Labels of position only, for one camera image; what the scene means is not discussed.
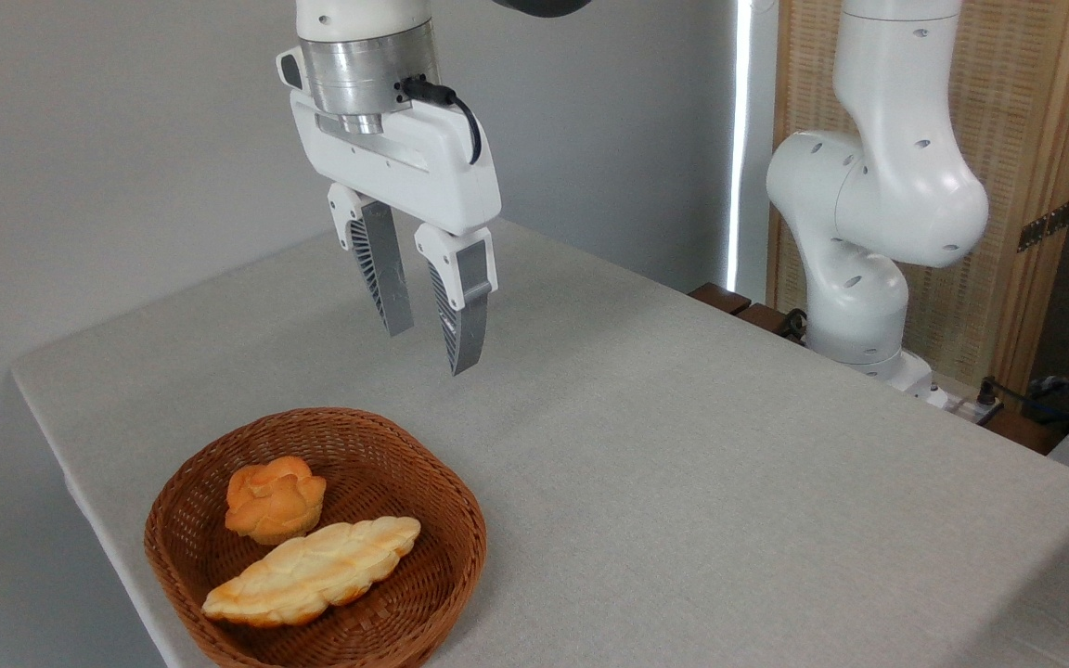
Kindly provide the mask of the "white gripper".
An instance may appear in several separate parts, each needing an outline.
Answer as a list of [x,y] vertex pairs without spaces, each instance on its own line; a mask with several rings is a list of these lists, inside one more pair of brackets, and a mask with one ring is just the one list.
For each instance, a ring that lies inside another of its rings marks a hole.
[[458,109],[415,102],[383,116],[381,133],[357,135],[341,130],[300,90],[290,100],[306,156],[335,182],[328,191],[332,223],[387,333],[413,326],[394,207],[424,221],[415,240],[428,263],[451,373],[478,364],[489,295],[499,288],[492,234],[483,227],[501,211],[486,136],[470,164],[470,123]]

